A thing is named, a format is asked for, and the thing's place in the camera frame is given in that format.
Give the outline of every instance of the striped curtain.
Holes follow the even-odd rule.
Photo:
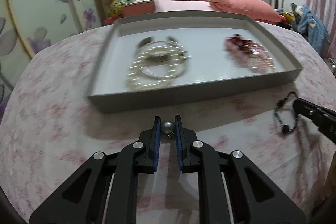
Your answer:
[[[330,36],[330,46],[323,50],[322,57],[336,57],[336,0],[307,0],[306,4],[323,21]]]

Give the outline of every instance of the pink bed sheet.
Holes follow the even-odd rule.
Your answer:
[[[157,12],[184,10],[213,11],[208,1],[196,0],[155,0],[155,9]]]

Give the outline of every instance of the blue clothing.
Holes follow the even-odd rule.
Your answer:
[[[323,45],[328,40],[328,31],[322,20],[320,20],[317,15],[313,14],[307,5],[303,6],[302,12],[303,14],[297,30],[299,33],[304,34],[308,28],[308,42],[312,45],[315,51],[321,54]],[[309,23],[316,24],[316,27],[310,27]]]

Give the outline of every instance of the black bead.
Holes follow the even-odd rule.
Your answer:
[[[287,134],[289,132],[289,125],[284,125],[282,126],[282,133],[283,134]]]

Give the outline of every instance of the gray tray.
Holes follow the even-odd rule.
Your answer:
[[[277,70],[255,74],[229,60],[221,44],[237,32],[263,44],[272,55]],[[132,91],[124,87],[127,68],[139,39],[153,35],[162,38],[172,33],[190,51],[192,63],[186,75],[172,86],[158,90]],[[201,54],[208,59],[200,59]],[[302,65],[282,43],[247,16],[212,11],[160,12],[119,19],[113,24],[97,58],[87,96],[100,111],[119,112],[283,85],[294,81],[301,70]],[[198,71],[203,75],[200,80],[197,80]]]

